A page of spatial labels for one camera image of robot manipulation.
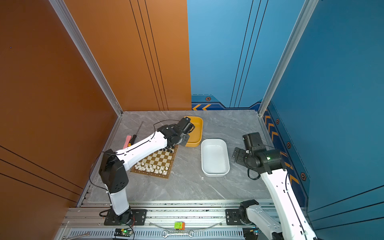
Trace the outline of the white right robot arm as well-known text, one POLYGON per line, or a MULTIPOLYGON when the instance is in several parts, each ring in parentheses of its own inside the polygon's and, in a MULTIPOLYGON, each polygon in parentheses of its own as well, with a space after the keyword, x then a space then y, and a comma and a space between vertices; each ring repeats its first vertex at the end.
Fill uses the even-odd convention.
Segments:
POLYGON ((240 203, 242 223, 255 225, 270 240, 316 240, 315 231, 306 220, 289 181, 287 165, 281 152, 262 142, 259 133, 243 136, 244 149, 235 148, 235 163, 258 173, 272 197, 279 220, 265 213, 259 202, 247 200, 240 203))

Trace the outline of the yellow plastic tray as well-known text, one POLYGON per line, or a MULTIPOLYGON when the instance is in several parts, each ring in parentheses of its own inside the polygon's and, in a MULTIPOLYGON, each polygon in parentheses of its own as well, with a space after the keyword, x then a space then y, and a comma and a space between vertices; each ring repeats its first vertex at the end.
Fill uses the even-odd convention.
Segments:
POLYGON ((195 148, 198 147, 202 141, 204 121, 200 117, 188 116, 188 118, 191 119, 191 123, 195 126, 195 129, 189 134, 190 138, 186 147, 195 148))

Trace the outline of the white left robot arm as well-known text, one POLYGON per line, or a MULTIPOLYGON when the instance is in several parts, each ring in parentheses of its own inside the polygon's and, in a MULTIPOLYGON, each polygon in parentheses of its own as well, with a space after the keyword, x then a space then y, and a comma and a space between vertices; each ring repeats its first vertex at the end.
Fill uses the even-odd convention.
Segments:
POLYGON ((185 146, 194 129, 191 118, 184 117, 175 124, 155 128, 153 134, 130 147, 103 152, 99 176, 108 193, 113 216, 126 223, 131 223, 133 218, 126 194, 129 183, 127 171, 156 151, 170 150, 176 145, 185 146))

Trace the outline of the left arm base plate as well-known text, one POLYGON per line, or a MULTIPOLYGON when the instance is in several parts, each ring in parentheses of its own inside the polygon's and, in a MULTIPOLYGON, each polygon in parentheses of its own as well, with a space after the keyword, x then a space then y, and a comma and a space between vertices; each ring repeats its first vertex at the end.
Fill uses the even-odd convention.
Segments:
POLYGON ((147 216, 146 209, 128 209, 120 216, 116 215, 112 209, 109 209, 105 215, 105 226, 144 226, 147 216))

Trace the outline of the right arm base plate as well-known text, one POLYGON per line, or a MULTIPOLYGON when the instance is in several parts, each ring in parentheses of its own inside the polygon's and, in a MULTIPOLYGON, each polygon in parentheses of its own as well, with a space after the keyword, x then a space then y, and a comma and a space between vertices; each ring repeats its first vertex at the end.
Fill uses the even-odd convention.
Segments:
POLYGON ((239 209, 226 209, 226 224, 228 226, 246 226, 239 209))

